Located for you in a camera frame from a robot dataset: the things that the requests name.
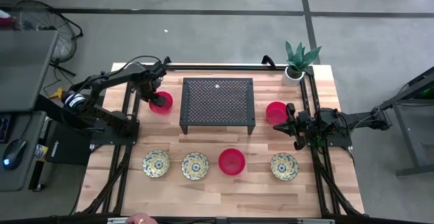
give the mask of perforated metal platform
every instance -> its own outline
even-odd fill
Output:
[[[188,126],[247,126],[255,122],[252,78],[184,78],[179,124]]]

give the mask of concrete floor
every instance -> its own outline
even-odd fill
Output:
[[[0,0],[13,3],[18,0]],[[301,0],[40,0],[60,7],[164,10],[302,11]],[[312,11],[434,12],[434,0],[309,0]],[[304,17],[67,14],[83,27],[75,57],[65,67],[80,81],[113,62],[141,54],[174,62],[258,63],[264,54],[285,62],[285,40],[309,43]],[[403,18],[313,18],[321,63],[332,65],[342,110],[370,110],[404,83],[433,66],[434,22]],[[54,81],[50,70],[46,84]],[[53,92],[57,86],[50,88]],[[392,122],[395,115],[389,111]],[[398,180],[411,166],[398,126],[353,134],[357,178],[366,213],[373,217],[433,222],[434,174]],[[41,193],[0,194],[0,217],[69,214],[84,168],[53,166]]]

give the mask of computer mouse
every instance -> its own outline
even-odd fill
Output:
[[[27,142],[22,139],[15,139],[9,143],[3,153],[3,168],[5,170],[13,170],[21,164],[22,154],[26,149]]]

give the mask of decorative plate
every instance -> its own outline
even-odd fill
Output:
[[[290,181],[298,174],[298,162],[289,153],[278,153],[271,159],[271,172],[282,181]]]
[[[170,166],[169,155],[160,149],[149,151],[143,158],[143,171],[149,177],[161,177]]]
[[[190,180],[202,179],[210,169],[208,158],[199,152],[189,153],[181,164],[183,175]]]

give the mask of keyboard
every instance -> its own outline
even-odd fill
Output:
[[[7,143],[7,136],[11,128],[11,114],[0,113],[0,143]]]

